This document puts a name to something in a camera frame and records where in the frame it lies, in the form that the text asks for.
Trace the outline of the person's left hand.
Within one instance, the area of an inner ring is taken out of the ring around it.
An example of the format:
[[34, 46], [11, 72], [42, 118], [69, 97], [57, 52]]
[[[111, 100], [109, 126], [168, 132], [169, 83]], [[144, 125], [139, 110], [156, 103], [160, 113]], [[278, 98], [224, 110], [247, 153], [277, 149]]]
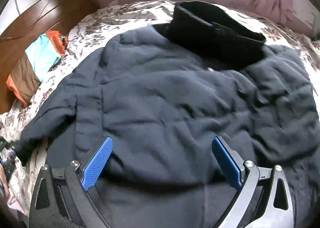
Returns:
[[4, 200], [7, 202], [10, 197], [9, 187], [5, 176], [4, 168], [0, 165], [0, 179], [3, 186]]

